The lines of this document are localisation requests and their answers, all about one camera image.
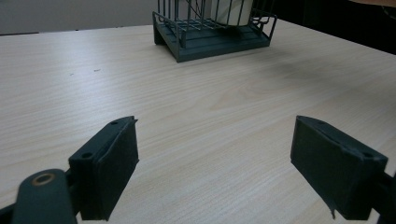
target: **wire rack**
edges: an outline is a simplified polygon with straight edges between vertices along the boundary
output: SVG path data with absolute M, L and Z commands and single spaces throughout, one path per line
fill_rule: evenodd
M 178 63 L 268 47 L 276 26 L 274 1 L 158 0 L 154 42 L 167 45 Z

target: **table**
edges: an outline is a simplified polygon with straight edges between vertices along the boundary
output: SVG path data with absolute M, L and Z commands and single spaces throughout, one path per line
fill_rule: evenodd
M 333 220 L 290 163 L 295 117 L 378 150 L 393 175 L 395 61 L 285 21 L 269 48 L 185 63 L 151 26 L 1 36 L 0 206 L 134 115 L 140 162 L 109 223 L 358 223 Z

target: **dish rack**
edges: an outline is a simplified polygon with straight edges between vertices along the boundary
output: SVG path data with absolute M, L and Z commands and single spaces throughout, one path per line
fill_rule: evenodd
M 275 0 L 158 0 L 154 43 L 178 63 L 268 47 L 276 26 Z

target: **wood grain surface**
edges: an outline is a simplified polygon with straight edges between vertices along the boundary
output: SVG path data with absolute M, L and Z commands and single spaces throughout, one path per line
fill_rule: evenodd
M 151 26 L 1 36 L 0 207 L 134 115 L 140 162 L 108 223 L 365 223 L 333 220 L 290 163 L 294 121 L 329 122 L 393 175 L 395 61 L 285 21 L 269 48 L 186 63 Z

